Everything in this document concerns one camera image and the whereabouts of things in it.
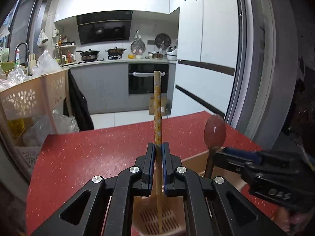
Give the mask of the person right hand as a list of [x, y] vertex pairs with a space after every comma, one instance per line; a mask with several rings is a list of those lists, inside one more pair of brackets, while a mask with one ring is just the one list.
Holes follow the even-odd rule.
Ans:
[[291, 215], [286, 208], [279, 207], [272, 220], [286, 232], [287, 235], [315, 235], [314, 208], [306, 214], [296, 213]]

